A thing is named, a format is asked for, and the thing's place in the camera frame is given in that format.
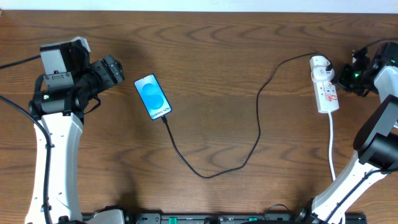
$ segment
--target white background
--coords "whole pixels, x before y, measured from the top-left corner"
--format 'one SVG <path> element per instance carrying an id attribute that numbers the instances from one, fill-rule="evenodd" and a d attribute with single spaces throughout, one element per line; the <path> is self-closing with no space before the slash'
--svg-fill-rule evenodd
<path id="1" fill-rule="evenodd" d="M 397 0 L 0 0 L 0 8 L 110 11 L 398 13 Z"/>

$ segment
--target white plug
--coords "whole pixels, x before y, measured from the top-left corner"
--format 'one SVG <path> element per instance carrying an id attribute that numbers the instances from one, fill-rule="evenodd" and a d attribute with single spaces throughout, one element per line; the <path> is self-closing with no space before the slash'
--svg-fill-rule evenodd
<path id="1" fill-rule="evenodd" d="M 311 79 L 319 113 L 329 113 L 339 108 L 336 87 L 330 82 L 335 71 L 327 71 L 328 65 L 330 62 L 324 56 L 314 56 L 310 60 Z"/>

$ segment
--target phone screen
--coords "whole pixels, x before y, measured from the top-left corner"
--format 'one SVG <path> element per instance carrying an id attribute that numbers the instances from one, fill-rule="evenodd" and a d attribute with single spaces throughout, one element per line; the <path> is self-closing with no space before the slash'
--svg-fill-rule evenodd
<path id="1" fill-rule="evenodd" d="M 150 118 L 156 119 L 172 111 L 169 101 L 154 74 L 134 82 Z"/>

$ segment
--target brown wooden surface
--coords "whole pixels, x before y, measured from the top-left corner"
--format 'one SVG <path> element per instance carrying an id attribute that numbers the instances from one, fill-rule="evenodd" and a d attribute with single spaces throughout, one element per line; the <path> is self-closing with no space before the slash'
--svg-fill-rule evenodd
<path id="1" fill-rule="evenodd" d="M 161 120 L 151 121 L 134 81 L 155 73 L 174 111 L 177 146 L 210 175 L 240 165 L 257 136 L 255 95 L 284 59 L 319 51 L 335 68 L 351 51 L 398 36 L 398 16 L 360 14 L 5 11 L 0 64 L 39 53 L 39 46 L 87 38 L 91 61 L 107 54 L 123 64 L 126 81 L 100 94 L 85 118 L 78 156 L 82 212 L 120 204 L 135 210 L 263 212 L 292 210 L 331 183 L 328 117 L 319 114 L 309 58 L 280 68 L 260 97 L 262 136 L 241 171 L 202 180 L 176 155 Z M 41 60 L 0 70 L 0 94 L 28 109 Z M 353 139 L 379 104 L 339 91 L 334 157 L 341 172 Z M 23 223 L 34 184 L 32 123 L 0 103 L 0 223 Z M 371 187 L 351 208 L 369 223 L 395 223 L 398 177 Z"/>

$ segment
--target wood grain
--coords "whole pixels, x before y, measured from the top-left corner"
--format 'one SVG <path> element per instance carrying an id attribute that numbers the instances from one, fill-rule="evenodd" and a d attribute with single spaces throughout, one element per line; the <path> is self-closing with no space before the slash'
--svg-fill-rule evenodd
<path id="1" fill-rule="evenodd" d="M 262 136 L 240 171 L 202 180 L 178 158 L 164 124 L 151 121 L 134 81 L 155 73 L 174 111 L 177 146 L 204 175 L 240 165 L 257 136 L 255 96 L 275 66 L 319 51 L 338 70 L 351 51 L 398 35 L 395 15 L 5 11 L 0 64 L 39 53 L 39 46 L 88 39 L 91 61 L 107 54 L 123 64 L 126 81 L 102 94 L 85 118 L 78 157 L 82 212 L 120 204 L 165 213 L 263 212 L 274 203 L 300 209 L 331 183 L 328 118 L 318 114 L 309 58 L 280 68 L 260 96 Z M 36 60 L 0 70 L 0 94 L 27 109 Z M 338 92 L 334 157 L 341 172 L 353 139 L 379 104 Z M 14 109 L 0 110 L 0 223 L 22 223 L 34 184 L 35 134 Z M 396 175 L 371 187 L 351 208 L 369 223 L 398 218 Z"/>

